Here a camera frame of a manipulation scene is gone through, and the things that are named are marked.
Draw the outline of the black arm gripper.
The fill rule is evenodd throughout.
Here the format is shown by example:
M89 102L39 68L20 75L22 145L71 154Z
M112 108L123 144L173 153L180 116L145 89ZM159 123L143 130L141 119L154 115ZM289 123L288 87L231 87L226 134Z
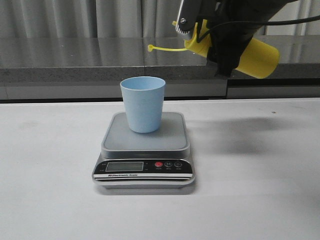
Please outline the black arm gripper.
M290 0L182 0L176 32L190 38L196 23L207 20L212 46L207 65L215 77L230 77L256 31Z

